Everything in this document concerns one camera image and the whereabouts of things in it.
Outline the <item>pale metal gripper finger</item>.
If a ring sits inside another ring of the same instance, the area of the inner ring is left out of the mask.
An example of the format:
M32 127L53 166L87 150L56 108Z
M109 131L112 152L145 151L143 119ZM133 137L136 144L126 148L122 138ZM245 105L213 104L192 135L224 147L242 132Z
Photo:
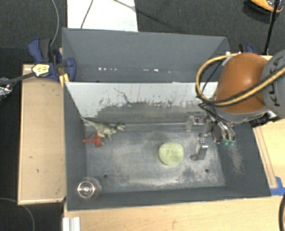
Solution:
M185 122L185 130L192 131L193 127L202 125L202 120L198 115L190 115Z
M192 161L204 160L209 148L205 139L198 138L195 144L194 152L190 155Z

